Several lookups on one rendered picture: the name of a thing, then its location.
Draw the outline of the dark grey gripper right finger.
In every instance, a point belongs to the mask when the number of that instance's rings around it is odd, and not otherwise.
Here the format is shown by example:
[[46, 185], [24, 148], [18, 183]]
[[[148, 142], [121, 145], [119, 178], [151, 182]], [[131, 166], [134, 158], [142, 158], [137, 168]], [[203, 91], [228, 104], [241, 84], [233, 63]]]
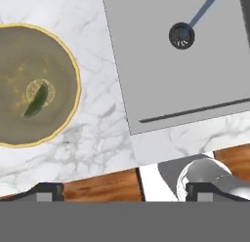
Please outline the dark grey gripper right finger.
[[187, 202], [249, 202], [249, 199], [221, 191], [210, 182], [189, 182], [186, 192]]

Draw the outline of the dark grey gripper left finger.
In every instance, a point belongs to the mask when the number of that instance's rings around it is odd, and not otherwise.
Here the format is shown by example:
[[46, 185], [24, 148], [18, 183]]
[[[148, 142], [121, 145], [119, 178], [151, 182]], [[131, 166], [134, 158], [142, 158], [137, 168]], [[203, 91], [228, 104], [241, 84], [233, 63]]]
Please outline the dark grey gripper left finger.
[[61, 182], [40, 182], [30, 190], [10, 198], [11, 201], [61, 202], [63, 184]]

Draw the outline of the yellow-rimmed olive bowl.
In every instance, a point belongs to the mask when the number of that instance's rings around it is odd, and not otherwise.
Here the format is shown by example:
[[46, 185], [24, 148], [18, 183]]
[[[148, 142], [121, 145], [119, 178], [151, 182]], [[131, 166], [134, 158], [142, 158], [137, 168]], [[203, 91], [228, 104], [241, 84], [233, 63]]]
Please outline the yellow-rimmed olive bowl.
[[[56, 96], [24, 118], [25, 90], [35, 79], [48, 80]], [[71, 121], [81, 90], [77, 62], [59, 37], [28, 23], [0, 23], [0, 146], [31, 147], [53, 139]]]

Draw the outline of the green lemon wedge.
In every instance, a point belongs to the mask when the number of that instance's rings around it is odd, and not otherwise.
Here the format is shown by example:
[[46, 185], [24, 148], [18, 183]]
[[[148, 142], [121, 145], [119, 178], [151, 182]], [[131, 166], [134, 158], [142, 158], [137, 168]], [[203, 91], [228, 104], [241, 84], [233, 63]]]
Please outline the green lemon wedge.
[[34, 117], [43, 107], [51, 104], [55, 96], [55, 87], [48, 80], [35, 79], [31, 81], [25, 90], [28, 105], [22, 116], [24, 118]]

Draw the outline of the grey sink basin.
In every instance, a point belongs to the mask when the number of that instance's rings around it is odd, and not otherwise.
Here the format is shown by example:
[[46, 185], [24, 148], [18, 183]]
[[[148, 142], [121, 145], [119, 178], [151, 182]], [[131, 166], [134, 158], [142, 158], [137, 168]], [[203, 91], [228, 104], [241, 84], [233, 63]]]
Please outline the grey sink basin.
[[250, 48], [239, 0], [216, 0], [186, 50], [169, 41], [206, 0], [104, 0], [129, 130], [137, 135], [250, 110]]

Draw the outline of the black sink drain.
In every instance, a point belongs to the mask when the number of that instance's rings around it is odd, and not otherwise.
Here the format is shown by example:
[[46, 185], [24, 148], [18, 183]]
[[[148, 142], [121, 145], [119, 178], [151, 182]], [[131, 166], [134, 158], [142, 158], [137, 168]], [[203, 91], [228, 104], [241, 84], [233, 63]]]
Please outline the black sink drain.
[[177, 50], [186, 50], [195, 40], [193, 28], [186, 22], [177, 22], [169, 30], [169, 41]]

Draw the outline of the dark sink faucet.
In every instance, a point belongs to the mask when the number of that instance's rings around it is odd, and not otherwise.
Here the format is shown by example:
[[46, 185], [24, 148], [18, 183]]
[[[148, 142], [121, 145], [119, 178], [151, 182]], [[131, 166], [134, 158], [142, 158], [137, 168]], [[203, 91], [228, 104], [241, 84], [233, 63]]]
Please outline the dark sink faucet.
[[250, 48], [250, 0], [239, 0], [241, 5], [241, 11], [244, 19], [248, 45]]

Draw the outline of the grey round shiny object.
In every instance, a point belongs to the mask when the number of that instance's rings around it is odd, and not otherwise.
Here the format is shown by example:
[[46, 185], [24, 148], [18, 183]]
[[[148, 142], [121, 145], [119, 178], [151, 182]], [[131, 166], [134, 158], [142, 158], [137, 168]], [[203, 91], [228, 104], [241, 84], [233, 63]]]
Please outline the grey round shiny object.
[[162, 179], [179, 201], [187, 202], [189, 182], [210, 182], [221, 191], [249, 199], [250, 180], [240, 180], [222, 162], [204, 154], [184, 157], [158, 164]]

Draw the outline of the white panel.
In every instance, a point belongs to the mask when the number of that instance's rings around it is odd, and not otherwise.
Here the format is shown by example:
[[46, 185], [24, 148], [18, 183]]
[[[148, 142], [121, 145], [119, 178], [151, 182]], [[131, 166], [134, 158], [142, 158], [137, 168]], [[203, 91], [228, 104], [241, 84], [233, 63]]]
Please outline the white panel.
[[146, 202], [178, 202], [178, 198], [160, 176], [156, 164], [142, 166], [139, 171]]

